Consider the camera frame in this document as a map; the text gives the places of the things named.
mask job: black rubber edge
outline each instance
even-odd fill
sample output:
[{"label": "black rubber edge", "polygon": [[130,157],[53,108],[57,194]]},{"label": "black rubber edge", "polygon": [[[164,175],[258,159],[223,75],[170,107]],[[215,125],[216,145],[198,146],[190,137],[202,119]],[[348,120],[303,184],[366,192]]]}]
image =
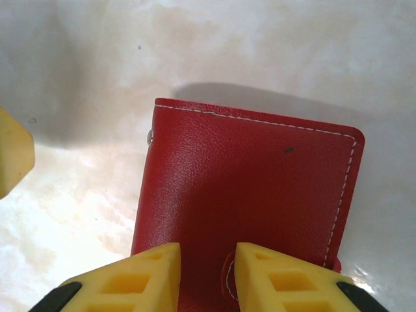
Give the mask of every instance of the black rubber edge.
[{"label": "black rubber edge", "polygon": [[29,312],[60,312],[66,304],[78,293],[83,284],[73,281],[53,289],[44,296]]},{"label": "black rubber edge", "polygon": [[339,281],[337,286],[361,312],[388,312],[364,289],[344,281]]}]

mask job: red leather wallet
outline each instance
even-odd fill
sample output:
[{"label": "red leather wallet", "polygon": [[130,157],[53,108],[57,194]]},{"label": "red leather wallet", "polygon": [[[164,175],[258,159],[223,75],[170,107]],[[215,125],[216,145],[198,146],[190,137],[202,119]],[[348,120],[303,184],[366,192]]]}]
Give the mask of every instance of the red leather wallet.
[{"label": "red leather wallet", "polygon": [[237,242],[333,268],[363,147],[352,127],[157,99],[132,254],[181,243],[180,312],[238,311]]}]

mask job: white stitching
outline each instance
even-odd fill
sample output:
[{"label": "white stitching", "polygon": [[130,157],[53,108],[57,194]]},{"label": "white stitching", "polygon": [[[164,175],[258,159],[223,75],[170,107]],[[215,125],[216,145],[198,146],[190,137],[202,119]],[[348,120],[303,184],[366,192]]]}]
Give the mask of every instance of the white stitching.
[{"label": "white stitching", "polygon": [[233,295],[233,293],[231,292],[231,289],[229,288],[229,283],[228,283],[228,276],[229,273],[231,272],[231,267],[233,266],[235,260],[232,260],[232,262],[230,262],[229,267],[228,267],[228,272],[227,272],[227,276],[226,276],[226,287],[228,290],[229,295],[232,297],[232,299],[239,301],[239,299]]},{"label": "white stitching", "polygon": [[[333,237],[333,231],[335,229],[335,226],[336,226],[336,223],[337,223],[337,220],[338,220],[338,214],[339,214],[339,211],[341,209],[341,204],[343,202],[343,197],[344,197],[345,187],[346,187],[346,180],[348,179],[348,175],[350,173],[351,163],[352,163],[352,156],[354,154],[354,148],[357,145],[356,138],[354,138],[352,135],[346,135],[344,133],[331,132],[331,131],[325,131],[325,130],[320,130],[320,129],[305,128],[305,127],[300,127],[300,126],[297,126],[297,125],[287,125],[286,123],[281,123],[280,124],[280,123],[277,123],[277,122],[266,122],[264,120],[255,120],[255,119],[244,118],[244,117],[236,117],[236,116],[230,116],[230,115],[222,115],[222,114],[217,114],[216,112],[202,111],[202,110],[199,110],[199,109],[184,109],[184,108],[181,108],[181,107],[171,107],[171,106],[167,106],[167,105],[158,105],[158,104],[156,104],[155,106],[156,107],[162,107],[162,108],[165,108],[165,109],[175,109],[175,110],[178,110],[178,111],[187,111],[187,112],[200,112],[202,114],[211,114],[211,115],[218,116],[218,117],[233,118],[233,119],[238,119],[238,120],[247,120],[247,121],[250,121],[250,122],[259,122],[261,124],[280,125],[282,127],[290,127],[290,128],[297,128],[297,129],[303,129],[303,130],[308,130],[308,131],[316,131],[316,132],[321,132],[321,133],[327,133],[329,135],[341,135],[343,137],[346,136],[347,138],[351,138],[354,141],[354,143],[352,144],[352,147],[351,147],[350,158],[348,160],[348,167],[346,169],[346,174],[345,174],[345,178],[344,178],[344,185],[343,185],[343,188],[341,190],[341,195],[340,195],[340,198],[339,198],[339,203],[338,203],[337,211],[335,213],[335,218],[333,220],[333,225],[332,225],[332,228],[331,228],[330,239],[329,239],[328,245],[326,247],[324,264],[322,265],[323,267],[325,267],[326,260],[328,258],[328,254],[330,252],[330,244],[331,244],[332,237]],[[230,291],[230,289],[228,287],[228,274],[229,274],[229,271],[230,270],[231,270],[231,265],[230,265],[230,267],[228,269],[228,273],[227,273],[227,280],[226,280],[227,285],[226,286],[227,286],[227,289],[229,291],[229,294],[234,298],[234,296],[231,294],[231,291]]]},{"label": "white stitching", "polygon": [[348,160],[348,167],[347,167],[347,169],[346,169],[346,174],[345,174],[345,178],[344,178],[344,185],[343,185],[343,189],[342,189],[342,191],[341,191],[341,196],[340,196],[340,198],[339,198],[339,203],[338,203],[338,207],[337,207],[337,212],[335,213],[335,219],[334,219],[334,221],[333,221],[333,226],[332,226],[332,228],[331,228],[330,239],[329,239],[329,241],[328,241],[328,245],[327,245],[327,247],[326,247],[326,253],[325,253],[325,258],[324,258],[324,264],[323,264],[323,267],[325,267],[325,265],[326,265],[326,259],[328,258],[328,254],[329,254],[329,252],[330,252],[330,244],[331,244],[332,237],[333,237],[333,231],[334,231],[334,229],[335,229],[335,225],[337,224],[338,214],[339,214],[339,211],[341,210],[341,204],[343,203],[343,198],[344,198],[344,193],[345,193],[345,187],[346,187],[346,180],[348,179],[348,174],[349,174],[350,169],[351,169],[352,156],[353,156],[353,154],[354,154],[354,148],[355,148],[355,146],[356,146],[356,145],[357,145],[357,141],[354,139],[354,143],[352,144],[352,147],[351,147],[350,158],[349,158],[349,160]]}]

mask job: wallet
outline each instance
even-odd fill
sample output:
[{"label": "wallet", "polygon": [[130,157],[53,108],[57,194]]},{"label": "wallet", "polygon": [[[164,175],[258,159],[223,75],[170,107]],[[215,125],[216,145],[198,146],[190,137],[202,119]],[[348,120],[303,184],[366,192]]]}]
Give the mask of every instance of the wallet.
[{"label": "wallet", "polygon": [[353,128],[156,99],[132,254],[182,250],[178,311],[238,311],[236,243],[333,269],[364,147]]}]

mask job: white surface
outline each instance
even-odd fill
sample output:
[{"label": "white surface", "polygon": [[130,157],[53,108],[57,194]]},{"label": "white surface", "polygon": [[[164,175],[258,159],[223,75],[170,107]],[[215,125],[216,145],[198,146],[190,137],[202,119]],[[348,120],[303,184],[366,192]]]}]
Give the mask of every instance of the white surface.
[{"label": "white surface", "polygon": [[343,272],[414,311],[415,2],[212,2],[0,0],[0,105],[37,157],[0,201],[1,311],[129,255],[156,97],[360,128]]}]

